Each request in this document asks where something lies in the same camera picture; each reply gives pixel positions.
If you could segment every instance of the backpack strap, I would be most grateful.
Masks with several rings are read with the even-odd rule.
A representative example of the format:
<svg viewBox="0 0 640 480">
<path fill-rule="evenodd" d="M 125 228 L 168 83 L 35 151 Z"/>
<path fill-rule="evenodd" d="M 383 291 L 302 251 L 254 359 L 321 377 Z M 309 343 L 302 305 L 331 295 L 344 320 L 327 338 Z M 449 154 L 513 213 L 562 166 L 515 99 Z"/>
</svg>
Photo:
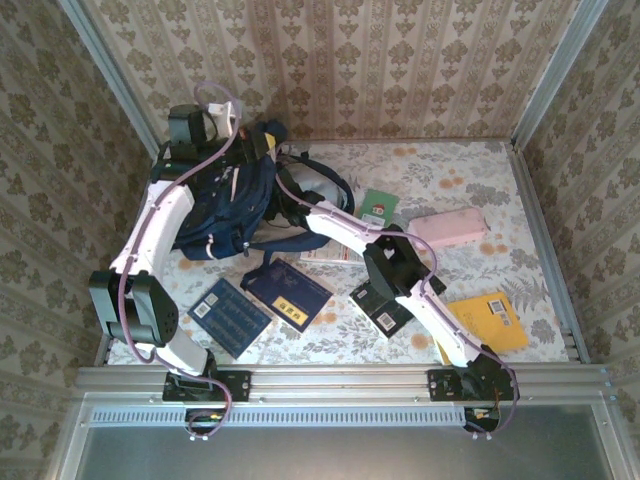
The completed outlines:
<svg viewBox="0 0 640 480">
<path fill-rule="evenodd" d="M 312 170 L 315 170 L 321 175 L 324 175 L 329 180 L 338 185 L 338 187 L 342 189 L 347 196 L 347 201 L 342 207 L 342 210 L 344 212 L 347 212 L 348 214 L 353 214 L 355 210 L 355 200 L 353 198 L 351 187 L 342 177 L 340 177 L 340 175 L 338 175 L 338 173 L 336 173 L 335 170 L 327 167 L 326 165 L 323 165 L 322 163 L 316 162 L 315 160 L 311 160 L 309 158 L 309 152 L 303 152 L 299 157 L 291 155 L 291 158 L 293 158 L 294 160 L 298 160 L 300 163 L 306 165 Z M 245 273 L 245 275 L 242 277 L 242 282 L 240 282 L 240 287 L 243 290 L 246 290 L 249 286 L 249 282 L 255 280 L 265 273 L 265 271 L 269 267 L 269 264 L 271 263 L 271 257 L 273 256 L 274 252 L 306 252 L 325 246 L 329 242 L 329 240 L 329 237 L 325 235 L 320 235 L 318 233 L 308 231 L 289 238 L 282 238 L 269 242 L 252 243 L 250 245 L 250 248 L 264 251 L 262 265 L 260 265 L 260 267 L 256 268 L 255 270 Z"/>
</svg>

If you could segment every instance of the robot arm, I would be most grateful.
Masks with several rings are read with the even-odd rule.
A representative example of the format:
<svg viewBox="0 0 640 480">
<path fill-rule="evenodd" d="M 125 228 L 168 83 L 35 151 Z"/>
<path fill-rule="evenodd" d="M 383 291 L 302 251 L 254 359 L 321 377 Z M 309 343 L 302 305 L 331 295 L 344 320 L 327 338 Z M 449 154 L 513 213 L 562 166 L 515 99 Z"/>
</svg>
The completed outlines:
<svg viewBox="0 0 640 480">
<path fill-rule="evenodd" d="M 209 376 L 211 372 L 207 369 L 212 365 L 210 353 L 193 342 L 178 326 L 178 308 L 162 286 L 162 273 L 168 254 L 183 220 L 194 205 L 192 187 L 180 185 L 159 204 L 156 201 L 177 178 L 176 175 L 197 164 L 203 155 L 208 157 L 211 154 L 210 150 L 203 154 L 201 148 L 190 148 L 196 141 L 191 128 L 193 111 L 184 106 L 181 108 L 178 120 L 187 119 L 191 123 L 188 128 L 180 129 L 184 122 L 178 122 L 178 128 L 173 128 L 172 132 L 182 131 L 183 141 L 172 135 L 172 145 L 177 144 L 179 148 L 175 152 L 172 150 L 171 164 L 161 165 L 160 169 L 152 171 L 152 183 L 143 212 L 129 241 L 108 271 L 93 273 L 90 293 L 103 331 L 112 338 L 123 340 L 117 309 L 117 285 L 125 262 L 130 257 L 133 241 L 142 228 L 142 219 L 149 209 L 156 209 L 141 240 L 138 239 L 138 254 L 128 274 L 125 306 L 130 332 L 140 349 L 155 349 L 162 359 L 187 374 Z M 225 126 L 228 130 L 230 108 L 214 108 L 210 112 L 218 116 L 218 110 L 227 117 L 227 121 L 216 122 L 218 130 L 224 130 Z M 251 158 L 245 158 L 248 151 L 251 156 L 260 158 L 269 150 L 270 142 L 265 141 L 264 136 L 255 139 L 243 135 L 242 141 L 250 142 L 251 148 L 243 144 L 238 150 L 240 153 L 229 151 L 220 159 L 223 166 L 252 161 Z M 509 376 L 502 370 L 502 363 L 459 323 L 438 298 L 437 293 L 440 292 L 433 288 L 433 280 L 437 279 L 434 277 L 430 280 L 429 270 L 407 238 L 402 238 L 404 234 L 401 229 L 394 226 L 388 229 L 372 227 L 326 201 L 311 207 L 306 216 L 308 227 L 364 257 L 374 288 L 385 298 L 397 301 L 413 313 L 442 346 L 460 377 L 466 398 L 491 399 L 495 398 L 497 385 L 500 385 L 501 391 L 509 388 Z"/>
<path fill-rule="evenodd" d="M 428 282 L 422 294 L 422 262 L 406 239 L 389 237 L 393 232 L 372 227 L 329 202 L 320 202 L 317 207 L 307 216 L 309 228 L 362 255 L 374 288 L 409 310 L 442 346 L 453 365 L 466 367 L 478 357 L 482 342 L 460 324 Z M 393 254 L 389 258 L 376 255 L 380 250 L 393 250 Z M 394 284 L 394 279 L 401 284 Z"/>
</svg>

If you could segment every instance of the barcode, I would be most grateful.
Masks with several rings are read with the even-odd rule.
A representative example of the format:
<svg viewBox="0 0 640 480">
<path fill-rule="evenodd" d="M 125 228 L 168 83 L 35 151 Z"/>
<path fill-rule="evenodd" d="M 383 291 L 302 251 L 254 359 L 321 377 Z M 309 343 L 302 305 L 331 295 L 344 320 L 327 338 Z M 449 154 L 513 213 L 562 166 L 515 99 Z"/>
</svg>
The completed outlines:
<svg viewBox="0 0 640 480">
<path fill-rule="evenodd" d="M 378 317 L 378 323 L 382 325 L 387 332 L 396 326 L 396 322 L 393 321 L 393 318 L 387 313 L 384 312 L 382 315 Z"/>
<path fill-rule="evenodd" d="M 207 305 L 213 305 L 214 303 L 216 303 L 217 300 L 218 300 L 218 297 L 216 297 L 213 293 L 210 293 L 204 299 L 204 301 L 207 303 Z"/>
<path fill-rule="evenodd" d="M 491 313 L 494 315 L 497 313 L 504 313 L 505 311 L 502 300 L 493 300 L 489 302 L 489 308 L 491 309 Z"/>
<path fill-rule="evenodd" d="M 506 313 L 501 313 L 500 318 L 502 319 L 502 323 L 505 327 L 511 326 L 511 319 L 509 318 L 509 315 L 507 315 Z"/>
<path fill-rule="evenodd" d="M 196 315 L 202 318 L 207 314 L 207 312 L 209 312 L 209 310 L 211 310 L 211 308 L 209 308 L 209 305 L 202 302 L 200 305 L 198 305 L 198 308 L 196 308 L 194 312 Z"/>
</svg>

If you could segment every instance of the sticker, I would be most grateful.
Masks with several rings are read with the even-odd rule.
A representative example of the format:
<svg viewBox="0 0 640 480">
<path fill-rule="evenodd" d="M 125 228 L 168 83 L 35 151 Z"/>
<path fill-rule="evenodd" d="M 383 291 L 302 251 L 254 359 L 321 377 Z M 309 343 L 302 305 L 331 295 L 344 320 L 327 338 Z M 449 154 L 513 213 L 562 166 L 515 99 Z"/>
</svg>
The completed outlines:
<svg viewBox="0 0 640 480">
<path fill-rule="evenodd" d="M 218 297 L 216 297 L 213 293 L 210 293 L 209 295 L 207 295 L 204 301 L 207 303 L 207 305 L 213 305 L 218 301 Z"/>
<path fill-rule="evenodd" d="M 489 308 L 491 309 L 491 313 L 494 315 L 504 313 L 506 311 L 502 304 L 502 300 L 493 300 L 489 302 Z"/>
<path fill-rule="evenodd" d="M 276 298 L 276 301 L 271 305 L 282 312 L 289 320 L 296 323 L 297 325 L 304 325 L 304 322 L 306 322 L 307 318 L 309 318 L 306 313 L 297 308 L 295 305 L 292 305 L 284 297 Z"/>
<path fill-rule="evenodd" d="M 198 305 L 198 308 L 196 308 L 194 310 L 194 313 L 196 315 L 198 315 L 200 318 L 204 317 L 207 313 L 209 313 L 209 310 L 211 310 L 211 308 L 209 307 L 209 305 L 207 305 L 206 303 L 202 302 L 200 305 Z"/>
<path fill-rule="evenodd" d="M 378 317 L 378 322 L 387 332 L 396 326 L 396 322 L 393 321 L 393 318 L 391 318 L 391 315 L 387 312 L 384 312 Z"/>
<path fill-rule="evenodd" d="M 504 324 L 505 327 L 511 326 L 511 319 L 509 318 L 509 315 L 507 315 L 506 313 L 501 313 L 500 319 L 502 320 L 502 323 Z"/>
<path fill-rule="evenodd" d="M 374 217 L 368 213 L 362 215 L 362 221 L 371 225 L 377 225 L 378 227 L 384 227 L 384 218 Z"/>
</svg>

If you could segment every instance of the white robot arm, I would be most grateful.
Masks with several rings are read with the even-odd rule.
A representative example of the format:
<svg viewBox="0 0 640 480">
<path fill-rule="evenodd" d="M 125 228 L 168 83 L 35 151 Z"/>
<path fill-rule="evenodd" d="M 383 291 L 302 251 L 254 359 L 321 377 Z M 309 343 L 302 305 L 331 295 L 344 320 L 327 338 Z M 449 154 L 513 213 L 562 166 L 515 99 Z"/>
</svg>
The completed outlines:
<svg viewBox="0 0 640 480">
<path fill-rule="evenodd" d="M 231 107 L 214 105 L 209 108 L 209 112 L 215 115 L 214 122 L 219 133 L 228 134 L 226 130 L 230 129 Z M 192 113 L 188 110 L 185 113 L 184 109 L 180 112 L 184 118 Z M 187 138 L 187 142 L 179 142 L 181 150 L 177 150 L 188 159 L 191 152 L 184 148 L 188 147 L 189 141 Z M 265 142 L 264 138 L 262 142 L 264 145 L 273 144 Z M 257 157 L 265 153 L 266 151 L 255 149 Z M 226 162 L 232 162 L 233 154 L 227 153 L 223 158 Z M 142 350 L 154 349 L 163 360 L 187 374 L 206 375 L 204 370 L 210 363 L 208 359 L 211 355 L 193 342 L 178 326 L 178 309 L 162 287 L 162 273 L 168 254 L 182 222 L 194 205 L 192 192 L 186 184 L 174 187 L 160 203 L 157 203 L 160 194 L 173 180 L 175 178 L 154 178 L 152 172 L 152 183 L 147 191 L 143 212 L 130 240 L 108 271 L 94 272 L 90 279 L 90 292 L 103 331 L 112 338 L 122 340 L 123 331 L 115 298 L 116 286 L 126 262 L 130 259 L 133 239 L 139 240 L 138 253 L 134 256 L 133 265 L 128 272 L 126 294 L 129 331 L 136 346 Z M 306 221 L 309 229 L 361 254 L 365 258 L 374 288 L 386 298 L 395 299 L 429 330 L 454 367 L 462 372 L 460 377 L 463 384 L 465 378 L 467 383 L 470 382 L 471 386 L 467 390 L 483 390 L 483 396 L 486 397 L 488 392 L 489 398 L 493 398 L 492 377 L 501 377 L 504 380 L 504 375 L 499 372 L 499 360 L 488 347 L 459 323 L 438 298 L 429 282 L 429 270 L 419 260 L 409 241 L 400 238 L 406 235 L 399 229 L 372 227 L 326 201 L 308 206 L 310 208 Z M 146 217 L 149 209 L 156 209 L 155 214 L 144 230 L 142 238 L 137 238 L 142 228 L 142 219 Z"/>
</svg>

